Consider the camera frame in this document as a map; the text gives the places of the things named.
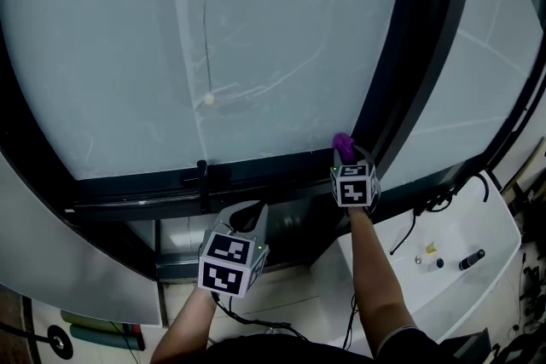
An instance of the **glass pane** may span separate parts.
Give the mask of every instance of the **glass pane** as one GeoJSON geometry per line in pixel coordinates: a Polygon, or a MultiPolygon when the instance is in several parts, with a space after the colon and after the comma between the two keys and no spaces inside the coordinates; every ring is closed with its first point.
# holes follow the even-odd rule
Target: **glass pane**
{"type": "Polygon", "coordinates": [[[542,35],[531,0],[467,0],[444,70],[383,189],[484,152],[531,73],[542,35]]]}
{"type": "Polygon", "coordinates": [[[0,18],[36,120],[86,179],[329,147],[357,120],[393,3],[2,0],[0,18]]]}

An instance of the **forearm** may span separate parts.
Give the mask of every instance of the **forearm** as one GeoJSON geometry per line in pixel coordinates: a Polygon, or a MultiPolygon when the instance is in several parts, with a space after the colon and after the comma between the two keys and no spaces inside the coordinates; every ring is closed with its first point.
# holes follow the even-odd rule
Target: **forearm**
{"type": "Polygon", "coordinates": [[[157,346],[152,364],[176,361],[204,350],[215,310],[211,293],[195,288],[157,346]]]}
{"type": "Polygon", "coordinates": [[[414,322],[368,216],[361,208],[351,208],[349,215],[358,311],[369,345],[376,352],[390,332],[414,322]]]}

